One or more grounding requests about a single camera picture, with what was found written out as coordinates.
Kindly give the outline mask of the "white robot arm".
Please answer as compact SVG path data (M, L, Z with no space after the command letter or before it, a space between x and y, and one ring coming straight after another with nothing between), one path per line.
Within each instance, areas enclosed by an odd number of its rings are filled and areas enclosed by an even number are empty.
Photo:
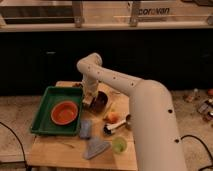
M102 67L92 53L77 62L83 87L94 92L99 81L129 97L129 112L139 171L187 171L173 101L160 82Z

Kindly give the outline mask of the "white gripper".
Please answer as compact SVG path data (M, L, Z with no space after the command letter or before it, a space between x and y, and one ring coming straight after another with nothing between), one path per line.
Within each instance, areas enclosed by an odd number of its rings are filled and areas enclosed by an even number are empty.
M98 81L90 77L84 77L82 79L82 85L84 94L83 104L90 107L98 95Z

